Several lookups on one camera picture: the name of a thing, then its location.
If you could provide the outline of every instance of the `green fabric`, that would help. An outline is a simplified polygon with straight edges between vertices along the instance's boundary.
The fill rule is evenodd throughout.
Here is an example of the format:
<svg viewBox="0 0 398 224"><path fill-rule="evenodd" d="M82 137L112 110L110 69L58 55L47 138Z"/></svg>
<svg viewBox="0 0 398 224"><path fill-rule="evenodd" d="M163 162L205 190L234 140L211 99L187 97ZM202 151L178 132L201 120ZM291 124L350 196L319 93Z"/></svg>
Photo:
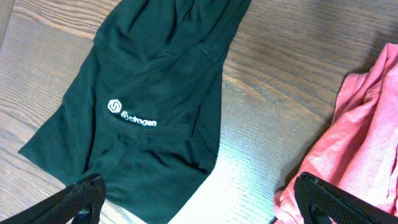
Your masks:
<svg viewBox="0 0 398 224"><path fill-rule="evenodd" d="M248 5L123 0L19 153L67 185L99 173L108 200L167 223L215 166L222 66Z"/></svg>

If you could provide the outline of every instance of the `pink towel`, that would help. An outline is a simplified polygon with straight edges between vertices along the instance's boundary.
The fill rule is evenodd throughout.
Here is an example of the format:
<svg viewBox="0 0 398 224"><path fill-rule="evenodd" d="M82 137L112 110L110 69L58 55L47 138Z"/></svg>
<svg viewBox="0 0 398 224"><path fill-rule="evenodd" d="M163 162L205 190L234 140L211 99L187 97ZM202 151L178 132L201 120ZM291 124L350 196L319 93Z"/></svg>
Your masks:
<svg viewBox="0 0 398 224"><path fill-rule="evenodd" d="M293 186L305 171L397 216L397 63L398 45L387 44L369 73L346 78L329 130L275 195L277 223L303 223Z"/></svg>

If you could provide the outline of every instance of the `wooden surface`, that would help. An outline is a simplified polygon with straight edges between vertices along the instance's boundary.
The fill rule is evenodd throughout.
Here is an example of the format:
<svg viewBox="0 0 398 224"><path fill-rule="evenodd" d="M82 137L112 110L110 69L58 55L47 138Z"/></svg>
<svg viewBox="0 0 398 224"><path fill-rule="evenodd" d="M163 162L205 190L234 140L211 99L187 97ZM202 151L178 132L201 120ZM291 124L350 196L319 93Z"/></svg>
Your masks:
<svg viewBox="0 0 398 224"><path fill-rule="evenodd" d="M63 185L17 154L57 109L111 0L16 0L0 52L0 220ZM223 74L215 171L172 223L267 223L349 72L398 40L393 0L252 1ZM103 223L134 223L106 203Z"/></svg>

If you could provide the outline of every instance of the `tabletop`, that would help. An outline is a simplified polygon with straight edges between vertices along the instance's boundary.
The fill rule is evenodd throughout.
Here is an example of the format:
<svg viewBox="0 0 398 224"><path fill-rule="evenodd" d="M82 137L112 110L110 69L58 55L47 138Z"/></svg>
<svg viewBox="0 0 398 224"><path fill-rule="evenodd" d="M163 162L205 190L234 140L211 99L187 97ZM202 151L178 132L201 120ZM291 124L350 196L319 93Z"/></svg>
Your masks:
<svg viewBox="0 0 398 224"><path fill-rule="evenodd" d="M0 220L65 186L17 151L55 112L118 0L15 0L0 51ZM398 38L393 0L252 0L223 67L213 173L171 223L268 223L344 77ZM140 223L106 202L102 223Z"/></svg>

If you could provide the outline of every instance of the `garment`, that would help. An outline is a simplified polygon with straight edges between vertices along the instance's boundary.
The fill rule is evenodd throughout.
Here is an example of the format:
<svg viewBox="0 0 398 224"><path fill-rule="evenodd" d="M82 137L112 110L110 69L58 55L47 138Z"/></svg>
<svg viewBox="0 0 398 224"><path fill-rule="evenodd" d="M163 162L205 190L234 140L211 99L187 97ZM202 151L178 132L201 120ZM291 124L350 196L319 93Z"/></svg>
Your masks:
<svg viewBox="0 0 398 224"><path fill-rule="evenodd" d="M369 73L351 74L337 96L329 130L297 175L274 198L277 223L303 223L294 199L302 172L397 216L398 45L387 44Z"/></svg>
<svg viewBox="0 0 398 224"><path fill-rule="evenodd" d="M222 66L248 5L121 1L19 153L66 185L99 173L108 200L167 223L215 166Z"/></svg>

